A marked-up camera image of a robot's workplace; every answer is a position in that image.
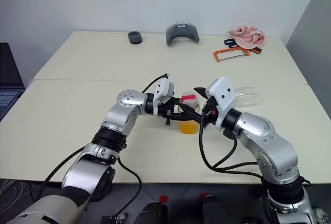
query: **black cable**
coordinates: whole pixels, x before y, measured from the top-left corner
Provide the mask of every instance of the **black cable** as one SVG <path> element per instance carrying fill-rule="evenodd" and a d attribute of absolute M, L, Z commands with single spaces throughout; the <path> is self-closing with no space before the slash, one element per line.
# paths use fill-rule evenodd
<path fill-rule="evenodd" d="M 81 151 L 83 151 L 84 146 L 80 149 L 78 149 L 77 151 L 75 151 L 74 153 L 70 154 L 65 160 L 63 160 L 49 175 L 48 177 L 46 177 L 45 181 L 42 182 L 39 190 L 38 190 L 38 194 L 37 197 L 35 199 L 35 201 L 38 201 L 41 197 L 41 194 L 43 192 L 43 190 L 45 189 L 46 185 L 48 184 L 48 182 L 50 181 L 50 179 L 54 176 L 54 174 L 66 163 L 68 162 L 73 156 L 77 155 L 78 153 L 80 153 Z"/>
<path fill-rule="evenodd" d="M 268 222 L 270 224 L 274 224 L 273 219 L 271 218 L 268 208 L 267 208 L 267 188 L 262 183 L 262 207 L 265 217 L 267 218 Z"/>
<path fill-rule="evenodd" d="M 251 176 L 256 176 L 259 179 L 262 179 L 262 176 L 256 174 L 256 173 L 252 173 L 252 172 L 246 172 L 246 171 L 228 171 L 234 168 L 238 168 L 241 166 L 245 166 L 245 165 L 251 165 L 252 162 L 248 162 L 248 163 L 240 163 L 234 166 L 229 166 L 229 167 L 225 167 L 225 168 L 214 168 L 207 160 L 204 150 L 203 150 L 203 142 L 202 142 L 202 135 L 203 135 L 203 127 L 204 127 L 204 119 L 205 119 L 205 112 L 202 112 L 201 115 L 201 122 L 200 122 L 200 131 L 199 131 L 199 149 L 200 149 L 200 153 L 201 153 L 201 157 L 204 161 L 204 163 L 206 164 L 206 166 L 211 169 L 212 171 L 215 172 L 219 172 L 219 173 L 225 173 L 225 174 L 242 174 L 242 175 L 251 175 Z"/>
<path fill-rule="evenodd" d="M 33 201 L 33 202 L 36 202 L 36 199 L 35 199 L 35 197 L 33 196 L 33 193 L 36 192 L 36 191 L 33 191 L 33 190 L 32 190 L 32 184 L 29 184 L 29 191 L 30 191 L 29 195 L 30 195 L 32 201 Z"/>
<path fill-rule="evenodd" d="M 116 214 L 115 214 L 115 216 L 118 216 L 120 213 L 122 213 L 122 211 L 124 210 L 124 209 L 126 209 L 127 208 L 127 206 L 129 206 L 130 204 L 131 204 L 131 202 L 133 202 L 136 198 L 137 198 L 137 196 L 139 195 L 139 193 L 140 193 L 140 190 L 141 190 L 141 186 L 142 186 L 142 183 L 141 183 L 141 179 L 140 179 L 140 177 L 134 172 L 134 171 L 132 171 L 132 170 L 130 170 L 129 168 L 127 168 L 123 163 L 122 163 L 122 161 L 121 161 L 121 159 L 118 157 L 118 163 L 119 163 L 119 165 L 120 166 L 122 166 L 122 168 L 124 169 L 124 170 L 126 170 L 126 171 L 128 171 L 128 172 L 130 172 L 132 175 L 134 175 L 137 179 L 138 179 L 138 182 L 139 182 L 139 187 L 138 187 L 138 190 L 137 190 L 137 192 L 136 192 L 136 194 L 131 198 L 131 200 L 130 201 L 128 201 Z"/>
<path fill-rule="evenodd" d="M 153 83 L 155 83 L 157 80 L 159 80 L 159 79 L 161 79 L 161 78 L 166 78 L 166 77 L 168 77 L 168 74 L 166 73 L 166 74 L 164 74 L 164 75 L 161 75 L 161 76 L 159 76 L 159 77 L 157 77 L 156 79 L 154 79 L 143 91 L 142 91 L 142 93 L 145 93 L 146 92 L 146 90 L 148 90 L 148 88 L 149 87 L 151 87 L 152 86 L 152 84 Z"/>
<path fill-rule="evenodd" d="M 231 151 L 224 158 L 222 158 L 220 161 L 218 161 L 216 164 L 214 164 L 213 165 L 214 168 L 216 168 L 220 164 L 224 163 L 234 153 L 234 151 L 237 148 L 238 142 L 237 142 L 237 139 L 235 137 L 234 137 L 233 141 L 234 141 L 234 144 L 233 144 L 233 147 L 232 147 Z M 234 166 L 223 167 L 223 168 L 218 168 L 218 169 L 231 170 L 231 169 L 238 168 L 238 167 L 241 167 L 241 166 L 250 166 L 250 165 L 257 165 L 257 164 L 258 164 L 257 162 L 245 162 L 245 163 L 239 163 L 239 164 L 234 165 Z"/>
<path fill-rule="evenodd" d="M 237 149 L 237 144 L 238 144 L 237 139 L 234 138 L 234 139 L 233 139 L 233 142 L 234 142 L 234 143 L 233 143 L 233 147 L 232 147 L 231 151 L 230 151 L 230 152 L 229 152 L 224 158 L 222 158 L 220 161 L 218 161 L 216 164 L 214 164 L 214 165 L 213 165 L 214 168 L 218 167 L 220 164 L 222 164 L 222 163 L 225 162 L 228 158 L 230 158 L 231 155 L 234 153 L 234 151 Z"/>

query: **black laptop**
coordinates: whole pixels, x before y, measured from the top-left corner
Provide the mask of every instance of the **black laptop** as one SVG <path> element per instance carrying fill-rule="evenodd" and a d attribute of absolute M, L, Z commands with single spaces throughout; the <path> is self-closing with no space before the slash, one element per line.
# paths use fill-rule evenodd
<path fill-rule="evenodd" d="M 0 43 L 0 120 L 25 88 L 8 43 Z"/>

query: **white table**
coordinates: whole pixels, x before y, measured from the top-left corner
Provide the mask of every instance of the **white table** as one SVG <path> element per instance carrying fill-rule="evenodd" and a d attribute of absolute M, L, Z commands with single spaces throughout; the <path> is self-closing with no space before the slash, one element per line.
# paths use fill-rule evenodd
<path fill-rule="evenodd" d="M 143 89 L 147 82 L 142 81 L 34 81 L 0 123 L 0 177 L 44 180 L 67 155 L 92 140 L 117 94 L 127 88 Z M 197 81 L 201 82 L 199 86 L 210 83 L 205 78 Z M 178 95 L 198 86 L 185 80 L 172 82 Z M 233 83 L 234 88 L 251 85 Z M 296 148 L 301 174 L 313 183 L 330 183 L 331 121 L 310 87 L 279 83 L 254 86 L 263 101 L 239 110 L 270 119 L 277 132 Z M 259 183 L 251 176 L 210 171 L 199 153 L 198 134 L 181 134 L 177 122 L 170 127 L 164 124 L 164 119 L 140 116 L 127 139 L 127 148 L 121 152 L 123 163 L 136 171 L 143 182 Z M 205 151 L 211 162 L 223 157 L 232 144 L 213 126 L 204 132 Z M 244 161 L 254 158 L 239 144 L 225 165 Z M 69 165 L 52 180 L 61 181 Z M 115 182 L 136 182 L 117 164 L 115 168 Z M 256 166 L 245 170 L 258 173 Z"/>
<path fill-rule="evenodd" d="M 268 37 L 260 55 L 217 63 L 213 52 L 225 49 L 226 36 L 183 38 L 168 47 L 165 34 L 142 34 L 130 44 L 126 33 L 74 32 L 35 79 L 141 80 L 148 83 L 168 72 L 174 82 L 212 82 L 229 76 L 233 83 L 304 85 L 306 80 L 279 37 Z"/>

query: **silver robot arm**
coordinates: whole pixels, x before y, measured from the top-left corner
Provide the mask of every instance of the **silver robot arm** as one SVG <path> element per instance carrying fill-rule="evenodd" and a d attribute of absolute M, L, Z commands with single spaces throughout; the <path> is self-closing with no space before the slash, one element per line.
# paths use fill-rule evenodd
<path fill-rule="evenodd" d="M 172 95 L 173 84 L 167 77 L 149 97 L 132 89 L 121 92 L 92 142 L 85 146 L 67 171 L 60 193 L 41 198 L 8 223 L 77 223 L 90 202 L 99 201 L 109 193 L 115 175 L 111 165 L 126 147 L 126 138 L 137 117 L 147 113 L 162 115 L 158 113 L 159 106 Z"/>
<path fill-rule="evenodd" d="M 214 81 L 205 92 L 218 111 L 216 129 L 230 131 L 254 155 L 278 221 L 316 224 L 294 147 L 276 133 L 266 118 L 234 109 L 235 94 L 228 78 Z"/>

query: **pink towel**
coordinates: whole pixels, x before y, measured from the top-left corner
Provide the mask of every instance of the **pink towel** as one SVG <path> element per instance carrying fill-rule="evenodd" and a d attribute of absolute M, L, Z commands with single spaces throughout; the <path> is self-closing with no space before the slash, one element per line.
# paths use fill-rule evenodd
<path fill-rule="evenodd" d="M 229 31 L 229 35 L 245 49 L 261 47 L 264 43 L 264 33 L 255 26 L 239 26 L 237 30 Z"/>

